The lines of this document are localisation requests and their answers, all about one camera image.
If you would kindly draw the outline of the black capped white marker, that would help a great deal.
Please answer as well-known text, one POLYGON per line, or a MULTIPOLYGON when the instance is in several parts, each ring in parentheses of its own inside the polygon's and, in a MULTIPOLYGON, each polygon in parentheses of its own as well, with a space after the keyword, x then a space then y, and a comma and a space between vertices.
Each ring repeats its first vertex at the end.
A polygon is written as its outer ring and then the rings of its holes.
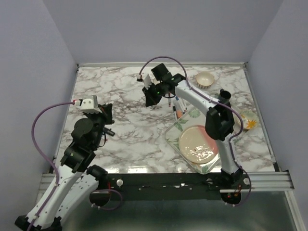
POLYGON ((176 107, 175 107, 175 106, 172 106, 172 109, 173 109, 174 118, 175 118, 175 120, 177 120, 178 117, 177 117, 176 107))

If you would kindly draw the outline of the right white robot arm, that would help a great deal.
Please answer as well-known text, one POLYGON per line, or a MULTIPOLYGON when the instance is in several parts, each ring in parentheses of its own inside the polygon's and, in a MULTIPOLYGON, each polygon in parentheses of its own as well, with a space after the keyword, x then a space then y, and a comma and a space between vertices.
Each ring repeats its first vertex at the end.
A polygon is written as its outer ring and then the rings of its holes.
POLYGON ((154 84, 148 74, 139 71, 137 80, 144 83, 142 92, 145 95, 146 106, 157 105, 161 98, 171 93, 183 98, 205 115, 205 131, 218 147, 221 159, 221 182, 228 189, 239 183, 243 168, 237 163, 233 147, 235 124, 234 116, 239 114, 232 109, 230 93, 221 91, 215 99, 194 88, 188 81, 187 73, 172 75, 161 63, 151 70, 158 84, 154 84))

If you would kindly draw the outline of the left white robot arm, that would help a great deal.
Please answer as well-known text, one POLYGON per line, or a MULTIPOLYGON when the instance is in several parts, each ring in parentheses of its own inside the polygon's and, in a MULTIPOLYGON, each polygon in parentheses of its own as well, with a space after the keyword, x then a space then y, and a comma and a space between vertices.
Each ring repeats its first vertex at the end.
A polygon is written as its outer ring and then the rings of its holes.
POLYGON ((74 102, 84 118, 71 132, 67 147, 55 170, 55 177, 37 205, 26 215, 19 216, 15 225, 23 231, 60 231, 69 214, 90 194, 108 186, 107 171, 90 165, 100 147, 105 125, 114 123, 111 103, 98 104, 89 99, 74 102))

